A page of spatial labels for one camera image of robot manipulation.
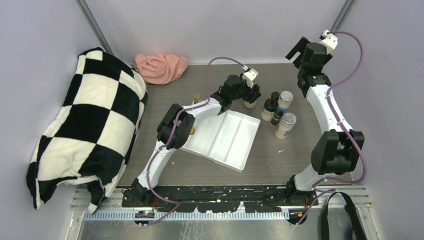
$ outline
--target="black and white checkered fabric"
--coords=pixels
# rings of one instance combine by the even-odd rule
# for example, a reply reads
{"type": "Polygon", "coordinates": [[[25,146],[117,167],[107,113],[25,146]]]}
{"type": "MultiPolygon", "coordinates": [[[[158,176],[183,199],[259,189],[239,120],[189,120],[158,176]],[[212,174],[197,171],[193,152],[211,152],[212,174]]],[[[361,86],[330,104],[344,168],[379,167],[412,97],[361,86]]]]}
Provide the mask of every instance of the black and white checkered fabric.
{"type": "Polygon", "coordinates": [[[87,184],[94,213],[125,171],[146,100],[146,84],[130,66],[101,48],[79,55],[63,106],[29,164],[34,208],[59,184],[87,184]]]}

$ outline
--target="black strap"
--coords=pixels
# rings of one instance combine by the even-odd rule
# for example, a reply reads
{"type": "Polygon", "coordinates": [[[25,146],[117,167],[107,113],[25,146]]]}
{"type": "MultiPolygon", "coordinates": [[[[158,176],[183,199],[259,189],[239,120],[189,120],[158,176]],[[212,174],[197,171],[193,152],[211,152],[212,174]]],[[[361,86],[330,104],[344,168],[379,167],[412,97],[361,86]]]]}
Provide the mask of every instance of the black strap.
{"type": "Polygon", "coordinates": [[[355,236],[357,240],[367,240],[367,238],[365,237],[364,231],[362,230],[361,222],[358,218],[354,202],[352,201],[351,197],[344,192],[334,192],[328,198],[327,204],[325,205],[325,209],[321,214],[321,240],[330,240],[330,229],[329,229],[329,222],[327,218],[329,215],[329,202],[330,202],[330,199],[335,194],[341,194],[343,196],[344,201],[346,202],[346,206],[344,206],[344,209],[349,214],[350,221],[352,222],[352,229],[349,232],[348,239],[352,240],[354,237],[354,232],[355,232],[355,236]]]}

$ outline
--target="white cable clip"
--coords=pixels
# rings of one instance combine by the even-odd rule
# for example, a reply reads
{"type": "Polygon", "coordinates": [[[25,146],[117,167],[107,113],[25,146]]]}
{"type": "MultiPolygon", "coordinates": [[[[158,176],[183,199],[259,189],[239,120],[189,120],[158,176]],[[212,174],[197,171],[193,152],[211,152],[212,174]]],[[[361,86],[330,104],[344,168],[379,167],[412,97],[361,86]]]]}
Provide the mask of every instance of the white cable clip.
{"type": "Polygon", "coordinates": [[[345,121],[345,119],[340,119],[340,121],[337,122],[337,126],[340,126],[340,124],[342,124],[345,121]]]}
{"type": "Polygon", "coordinates": [[[320,182],[320,183],[318,183],[312,190],[313,191],[315,191],[315,189],[317,189],[317,187],[319,186],[319,185],[321,185],[322,183],[324,183],[324,182],[328,182],[329,180],[325,177],[325,176],[323,176],[322,177],[323,179],[324,179],[324,181],[322,181],[322,182],[320,182]]]}
{"type": "Polygon", "coordinates": [[[338,38],[329,32],[330,31],[328,30],[323,31],[321,36],[324,39],[319,42],[320,44],[325,46],[327,54],[331,53],[337,47],[338,43],[338,38]]]}
{"type": "Polygon", "coordinates": [[[327,91],[327,92],[324,92],[324,94],[325,94],[325,99],[327,99],[328,97],[332,97],[332,96],[333,96],[332,91],[333,91],[333,90],[331,90],[331,91],[327,91]]]}
{"type": "Polygon", "coordinates": [[[250,87],[253,88],[254,85],[254,80],[255,78],[258,76],[259,72],[256,71],[255,69],[251,68],[249,71],[243,73],[243,79],[246,80],[246,84],[250,87]]]}

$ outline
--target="gray table surface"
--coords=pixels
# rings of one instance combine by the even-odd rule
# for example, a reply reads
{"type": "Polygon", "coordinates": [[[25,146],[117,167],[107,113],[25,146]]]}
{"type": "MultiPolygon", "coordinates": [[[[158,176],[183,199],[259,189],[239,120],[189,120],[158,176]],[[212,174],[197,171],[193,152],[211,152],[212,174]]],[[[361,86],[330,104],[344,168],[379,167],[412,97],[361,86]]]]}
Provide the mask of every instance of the gray table surface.
{"type": "MultiPolygon", "coordinates": [[[[285,185],[292,175],[300,173],[311,163],[311,152],[321,137],[321,131],[314,110],[297,86],[298,70],[289,63],[250,64],[249,67],[259,72],[255,82],[259,84],[262,96],[253,109],[246,108],[243,100],[234,101],[230,109],[261,119],[264,102],[272,92],[290,91],[294,98],[289,112],[297,117],[290,135],[284,140],[277,139],[275,128],[261,119],[243,172],[179,150],[163,170],[159,185],[285,185]]],[[[235,64],[211,66],[211,93],[218,90],[228,75],[239,75],[242,71],[235,64]]],[[[205,65],[190,65],[174,82],[147,86],[148,101],[141,127],[119,186],[131,185],[144,169],[155,146],[156,128],[169,107],[174,103],[190,105],[196,93],[206,98],[205,72],[205,65]]],[[[348,174],[342,177],[350,179],[348,174]]]]}

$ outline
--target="pink cloth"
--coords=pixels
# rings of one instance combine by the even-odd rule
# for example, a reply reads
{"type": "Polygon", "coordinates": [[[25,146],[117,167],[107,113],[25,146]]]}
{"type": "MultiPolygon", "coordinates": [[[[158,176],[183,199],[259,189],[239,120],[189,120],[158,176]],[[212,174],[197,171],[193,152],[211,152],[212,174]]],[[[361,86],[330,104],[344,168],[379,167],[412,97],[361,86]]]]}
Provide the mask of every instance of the pink cloth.
{"type": "Polygon", "coordinates": [[[189,66],[185,56],[155,53],[150,57],[137,54],[135,66],[147,83],[164,85],[177,80],[189,66]]]}

